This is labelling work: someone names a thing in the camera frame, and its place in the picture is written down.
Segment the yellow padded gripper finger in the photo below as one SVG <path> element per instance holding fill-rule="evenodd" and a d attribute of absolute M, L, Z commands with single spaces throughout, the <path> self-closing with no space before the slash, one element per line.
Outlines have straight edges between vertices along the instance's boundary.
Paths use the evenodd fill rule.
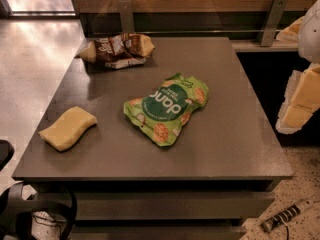
<path fill-rule="evenodd" d="M 293 134 L 302 129 L 320 108 L 320 65 L 311 63 L 303 72 L 294 70 L 288 79 L 276 130 Z"/>
<path fill-rule="evenodd" d="M 297 42 L 299 30 L 300 30 L 303 19 L 304 17 L 300 17 L 297 20 L 295 20 L 293 23 L 291 23 L 288 27 L 281 30 L 277 34 L 276 39 L 278 41 L 283 41 L 283 42 Z"/>

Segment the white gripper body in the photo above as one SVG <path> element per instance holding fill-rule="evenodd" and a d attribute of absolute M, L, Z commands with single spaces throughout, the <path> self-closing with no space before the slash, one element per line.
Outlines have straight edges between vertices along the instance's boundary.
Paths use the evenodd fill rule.
<path fill-rule="evenodd" d="M 320 63 L 320 0 L 310 7 L 302 19 L 298 53 L 311 63 Z"/>

